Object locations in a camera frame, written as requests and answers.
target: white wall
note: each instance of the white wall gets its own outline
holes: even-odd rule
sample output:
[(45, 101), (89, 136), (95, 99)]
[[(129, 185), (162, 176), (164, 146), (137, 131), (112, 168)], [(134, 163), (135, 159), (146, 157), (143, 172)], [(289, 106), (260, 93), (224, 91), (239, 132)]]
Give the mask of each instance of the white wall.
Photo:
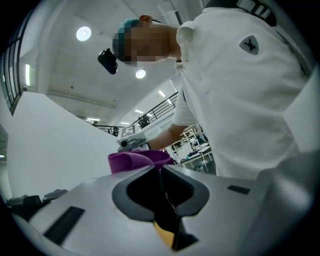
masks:
[(13, 197), (70, 190), (111, 173), (108, 155), (117, 138), (72, 115), (39, 93), (25, 92), (7, 146)]
[(0, 162), (0, 195), (2, 200), (6, 202), (6, 199), (12, 198), (12, 192), (9, 184), (8, 169), (6, 163)]

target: black strap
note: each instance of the black strap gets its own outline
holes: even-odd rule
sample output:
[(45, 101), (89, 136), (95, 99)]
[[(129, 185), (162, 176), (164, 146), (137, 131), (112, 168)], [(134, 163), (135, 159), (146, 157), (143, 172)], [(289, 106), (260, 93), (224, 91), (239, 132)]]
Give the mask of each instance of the black strap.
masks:
[(238, 2), (240, 2), (239, 0), (210, 0), (207, 3), (207, 5), (205, 6), (205, 8), (221, 7), (221, 8), (238, 8), (238, 9), (242, 9), (242, 10), (250, 13), (251, 15), (254, 15), (254, 16), (262, 19), (263, 21), (268, 23), (269, 26), (274, 27), (277, 24), (277, 19), (276, 19), (276, 16), (272, 12), (270, 12), (270, 14), (268, 15), (268, 17), (266, 19), (263, 19), (261, 16), (255, 14), (255, 11), (259, 7), (265, 7), (264, 10), (267, 10), (269, 7), (265, 6), (262, 3), (260, 3), (258, 0), (252, 0), (252, 1), (254, 3), (257, 3), (257, 5), (250, 12), (247, 9), (241, 8), (241, 7), (238, 6)]

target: black camera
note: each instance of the black camera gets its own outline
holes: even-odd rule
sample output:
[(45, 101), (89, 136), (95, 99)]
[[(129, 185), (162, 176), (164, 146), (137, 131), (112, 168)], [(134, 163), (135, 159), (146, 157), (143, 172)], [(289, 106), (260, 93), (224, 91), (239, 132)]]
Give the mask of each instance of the black camera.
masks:
[(118, 71), (117, 57), (110, 51), (110, 48), (102, 50), (98, 55), (98, 61), (111, 75)]

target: shirt logo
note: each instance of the shirt logo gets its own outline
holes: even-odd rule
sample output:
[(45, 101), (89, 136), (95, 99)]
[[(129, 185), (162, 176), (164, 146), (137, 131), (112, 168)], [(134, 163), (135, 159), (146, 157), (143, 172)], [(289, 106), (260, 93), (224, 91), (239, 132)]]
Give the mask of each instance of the shirt logo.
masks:
[(249, 54), (258, 55), (259, 53), (259, 44), (254, 35), (248, 36), (239, 46)]

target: black opening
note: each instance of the black opening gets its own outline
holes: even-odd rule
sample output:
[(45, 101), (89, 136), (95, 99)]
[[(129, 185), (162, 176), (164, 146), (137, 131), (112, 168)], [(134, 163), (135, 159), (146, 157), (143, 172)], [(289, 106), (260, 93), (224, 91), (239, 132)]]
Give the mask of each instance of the black opening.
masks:
[(44, 233), (44, 236), (55, 244), (61, 245), (84, 212), (84, 209), (71, 206)]
[(228, 190), (232, 190), (234, 192), (238, 192), (240, 194), (248, 195), (250, 192), (249, 188), (242, 187), (242, 186), (236, 186), (236, 185), (230, 185), (227, 187)]
[(197, 214), (208, 201), (209, 191), (199, 181), (177, 171), (151, 169), (117, 184), (112, 198), (118, 209), (129, 218), (156, 222), (163, 230), (173, 233), (171, 248), (178, 251), (198, 241), (186, 232), (181, 219)]

